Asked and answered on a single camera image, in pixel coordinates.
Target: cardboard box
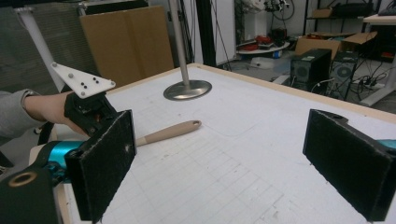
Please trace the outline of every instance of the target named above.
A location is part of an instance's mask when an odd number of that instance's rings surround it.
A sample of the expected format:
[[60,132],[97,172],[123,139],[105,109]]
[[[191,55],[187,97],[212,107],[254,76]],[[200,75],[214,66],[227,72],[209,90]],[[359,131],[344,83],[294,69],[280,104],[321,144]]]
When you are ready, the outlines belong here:
[[342,34],[314,33],[315,38],[309,38],[308,35],[302,36],[297,40],[295,54],[301,55],[311,49],[331,49],[333,59],[337,51],[355,51],[358,45],[373,39],[376,36],[376,32],[345,35],[348,35],[348,37],[342,40],[334,40],[336,37],[342,36]]
[[320,8],[312,11],[312,18],[329,18],[331,15],[331,8]]
[[174,68],[163,7],[80,17],[96,66],[117,87]]

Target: round metal base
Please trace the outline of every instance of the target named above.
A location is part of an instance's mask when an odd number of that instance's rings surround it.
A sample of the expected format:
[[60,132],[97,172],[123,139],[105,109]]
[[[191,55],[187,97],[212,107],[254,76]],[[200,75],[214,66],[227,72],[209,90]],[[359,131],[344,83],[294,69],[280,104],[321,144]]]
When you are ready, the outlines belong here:
[[190,86],[185,86],[183,82],[168,87],[163,96],[172,101],[184,101],[198,98],[210,92],[212,85],[207,81],[190,80]]

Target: human hand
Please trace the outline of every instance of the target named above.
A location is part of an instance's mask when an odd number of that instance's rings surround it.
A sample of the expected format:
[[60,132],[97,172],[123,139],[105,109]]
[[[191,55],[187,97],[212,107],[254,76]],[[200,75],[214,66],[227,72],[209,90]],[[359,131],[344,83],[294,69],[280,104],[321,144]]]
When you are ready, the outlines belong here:
[[72,92],[26,97],[24,100],[25,110],[32,119],[65,124],[74,132],[87,135],[77,124],[64,116],[64,102],[70,93]]

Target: black computer tower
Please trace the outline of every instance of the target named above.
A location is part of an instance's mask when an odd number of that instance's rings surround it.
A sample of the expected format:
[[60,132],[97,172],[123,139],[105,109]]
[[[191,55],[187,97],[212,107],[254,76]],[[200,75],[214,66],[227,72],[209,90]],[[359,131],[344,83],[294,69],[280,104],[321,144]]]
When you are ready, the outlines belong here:
[[290,62],[290,86],[296,89],[325,93],[332,60],[331,49],[311,49]]
[[330,72],[330,78],[334,78],[330,84],[330,97],[344,101],[347,99],[358,59],[358,52],[337,52]]

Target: white bracket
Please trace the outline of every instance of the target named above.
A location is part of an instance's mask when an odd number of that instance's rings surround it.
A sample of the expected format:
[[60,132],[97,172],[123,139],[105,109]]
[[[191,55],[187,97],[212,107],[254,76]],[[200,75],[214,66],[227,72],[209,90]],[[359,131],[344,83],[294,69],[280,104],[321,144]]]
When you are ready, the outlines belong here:
[[84,73],[58,63],[52,63],[51,67],[81,99],[102,91],[108,91],[116,86],[116,83],[112,80]]

